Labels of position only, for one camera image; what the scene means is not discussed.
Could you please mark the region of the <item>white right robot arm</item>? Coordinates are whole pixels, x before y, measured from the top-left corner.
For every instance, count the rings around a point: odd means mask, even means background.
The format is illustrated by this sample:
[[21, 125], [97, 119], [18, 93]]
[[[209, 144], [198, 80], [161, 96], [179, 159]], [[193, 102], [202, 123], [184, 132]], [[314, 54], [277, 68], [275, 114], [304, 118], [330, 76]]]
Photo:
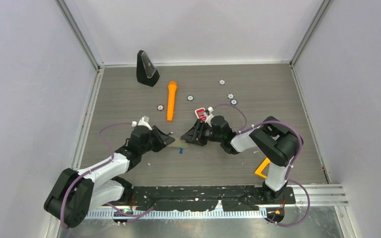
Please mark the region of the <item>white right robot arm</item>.
[[198, 119], [181, 139], [198, 146], [217, 142], [226, 153], [233, 155], [258, 147], [270, 161], [263, 196], [272, 204], [283, 197], [289, 171], [304, 144], [294, 128], [272, 116], [240, 132], [233, 131], [223, 116], [205, 121]]

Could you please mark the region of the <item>red white remote control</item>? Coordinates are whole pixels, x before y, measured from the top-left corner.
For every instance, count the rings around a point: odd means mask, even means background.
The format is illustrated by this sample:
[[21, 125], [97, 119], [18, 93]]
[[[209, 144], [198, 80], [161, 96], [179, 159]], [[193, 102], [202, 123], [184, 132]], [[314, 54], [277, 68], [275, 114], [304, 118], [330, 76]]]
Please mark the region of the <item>red white remote control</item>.
[[202, 121], [206, 121], [209, 114], [206, 112], [205, 108], [199, 108], [194, 111], [196, 117]]

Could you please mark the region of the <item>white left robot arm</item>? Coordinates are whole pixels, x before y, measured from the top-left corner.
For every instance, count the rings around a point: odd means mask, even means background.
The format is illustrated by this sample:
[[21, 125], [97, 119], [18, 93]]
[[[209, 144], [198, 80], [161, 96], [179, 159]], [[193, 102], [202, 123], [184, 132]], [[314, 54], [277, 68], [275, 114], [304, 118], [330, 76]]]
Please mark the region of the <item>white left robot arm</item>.
[[174, 142], [156, 126], [136, 125], [125, 144], [112, 150], [107, 159], [82, 170], [63, 170], [44, 202], [44, 210], [64, 227], [75, 228], [99, 206], [112, 201], [129, 204], [132, 184], [120, 176], [136, 167], [145, 153], [159, 152]]

